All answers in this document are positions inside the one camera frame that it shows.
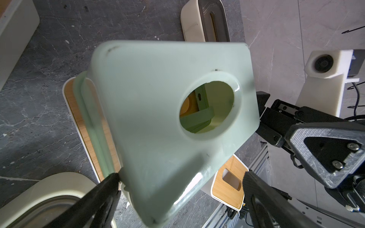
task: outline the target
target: marble surface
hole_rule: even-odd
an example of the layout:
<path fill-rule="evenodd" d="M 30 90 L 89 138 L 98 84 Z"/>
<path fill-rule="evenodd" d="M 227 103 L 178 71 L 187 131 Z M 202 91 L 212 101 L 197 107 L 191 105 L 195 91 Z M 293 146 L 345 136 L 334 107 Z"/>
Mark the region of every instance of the marble surface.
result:
<path fill-rule="evenodd" d="M 0 207 L 37 181 L 78 172 L 97 182 L 70 118 L 62 86 L 87 69 L 100 43 L 113 39 L 183 41 L 187 0 L 34 0 L 40 24 L 0 91 Z M 238 0 L 222 0 L 231 41 L 243 42 Z M 260 150 L 253 135 L 237 152 L 246 164 Z M 167 227 L 199 227 L 218 202 L 198 192 Z M 143 227 L 121 197 L 119 227 Z"/>
<path fill-rule="evenodd" d="M 295 104 L 305 82 L 298 2 L 241 0 L 241 11 L 256 89 L 271 94 L 267 106 L 276 99 Z M 273 187 L 316 205 L 314 178 L 283 149 L 268 150 Z"/>

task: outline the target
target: metal screw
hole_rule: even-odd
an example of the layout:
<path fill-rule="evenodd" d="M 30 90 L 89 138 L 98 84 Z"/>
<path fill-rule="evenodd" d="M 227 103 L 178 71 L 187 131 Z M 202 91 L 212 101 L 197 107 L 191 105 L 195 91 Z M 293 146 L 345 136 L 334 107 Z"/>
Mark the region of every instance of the metal screw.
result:
<path fill-rule="evenodd" d="M 334 160 L 334 161 L 332 162 L 332 165 L 333 165 L 336 169 L 342 169 L 342 168 L 343 168 L 343 164 L 342 164 L 341 162 L 339 162 L 339 161 L 336 161 L 336 160 Z"/>
<path fill-rule="evenodd" d="M 347 148 L 353 151 L 358 151 L 360 149 L 360 146 L 356 143 L 349 143 L 347 144 Z"/>

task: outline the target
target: mint green plastic bin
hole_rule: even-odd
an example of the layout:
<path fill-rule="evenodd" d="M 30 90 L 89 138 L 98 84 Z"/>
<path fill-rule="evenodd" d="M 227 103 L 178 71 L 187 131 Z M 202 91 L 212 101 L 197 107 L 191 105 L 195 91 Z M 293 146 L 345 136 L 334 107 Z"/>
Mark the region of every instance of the mint green plastic bin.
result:
<path fill-rule="evenodd" d="M 219 83 L 209 82 L 224 82 L 231 95 L 217 95 Z M 179 112 L 204 84 L 213 116 L 195 134 Z M 149 227 L 175 216 L 259 126 L 245 43 L 105 42 L 73 89 L 103 175 L 114 172 L 107 124 L 123 192 Z M 223 97 L 230 101 L 215 102 Z"/>

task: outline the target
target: circular hole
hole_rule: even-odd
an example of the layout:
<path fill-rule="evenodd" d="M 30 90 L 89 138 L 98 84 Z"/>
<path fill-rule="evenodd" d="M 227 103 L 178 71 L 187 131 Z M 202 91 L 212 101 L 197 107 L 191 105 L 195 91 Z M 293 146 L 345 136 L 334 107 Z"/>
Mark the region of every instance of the circular hole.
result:
<path fill-rule="evenodd" d="M 320 73 L 329 71 L 333 66 L 333 58 L 330 55 L 319 57 L 314 63 L 314 69 Z"/>
<path fill-rule="evenodd" d="M 232 88 L 221 81 L 205 83 L 191 92 L 180 108 L 180 124 L 192 133 L 218 127 L 233 107 Z"/>

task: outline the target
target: black cable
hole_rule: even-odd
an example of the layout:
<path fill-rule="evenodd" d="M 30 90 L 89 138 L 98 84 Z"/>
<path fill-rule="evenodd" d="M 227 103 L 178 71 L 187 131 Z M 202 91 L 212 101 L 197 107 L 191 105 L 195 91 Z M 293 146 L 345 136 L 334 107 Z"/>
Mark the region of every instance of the black cable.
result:
<path fill-rule="evenodd" d="M 357 115 L 357 116 L 350 116 L 350 117 L 347 117 L 347 118 L 344 118 L 344 120 L 354 120 L 354 119 L 365 119 L 365 115 Z"/>
<path fill-rule="evenodd" d="M 356 104 L 355 104 L 355 107 L 354 107 L 354 116 L 357 116 L 356 115 L 356 110 L 357 110 L 357 107 L 358 107 L 359 101 L 360 101 L 360 91 L 359 91 L 359 88 L 357 87 L 356 83 L 353 82 L 352 85 L 355 88 L 356 93 L 357 93 Z"/>
<path fill-rule="evenodd" d="M 348 88 L 347 88 L 347 90 L 350 90 L 350 89 L 354 89 L 354 86 L 352 85 L 352 86 L 350 86 L 350 87 L 348 87 Z"/>
<path fill-rule="evenodd" d="M 296 163 L 296 161 L 295 161 L 296 157 L 295 157 L 293 154 L 291 154 L 291 155 L 290 155 L 290 159 L 293 161 L 293 165 L 294 165 L 295 167 L 297 167 L 298 169 L 303 169 L 303 168 L 304 168 L 304 167 L 303 167 L 303 165 L 298 165 L 298 164 Z"/>
<path fill-rule="evenodd" d="M 246 224 L 247 224 L 247 225 L 249 225 L 250 227 L 254 227 L 253 225 L 250 225 L 250 224 L 247 222 L 247 214 L 248 214 L 248 213 L 246 213 L 246 217 L 245 217 L 245 222 L 246 222 Z"/>
<path fill-rule="evenodd" d="M 347 106 L 348 108 L 355 108 L 354 105 L 351 105 L 351 106 Z"/>
<path fill-rule="evenodd" d="M 358 29 L 361 29 L 361 28 L 365 28 L 365 26 L 362 26 L 362 27 L 356 28 L 356 29 L 352 29 L 352 30 L 346 30 L 346 31 L 342 32 L 341 34 L 345 34 L 345 33 L 348 33 L 348 32 L 352 32 L 352 31 L 355 31 L 355 30 L 358 30 Z"/>

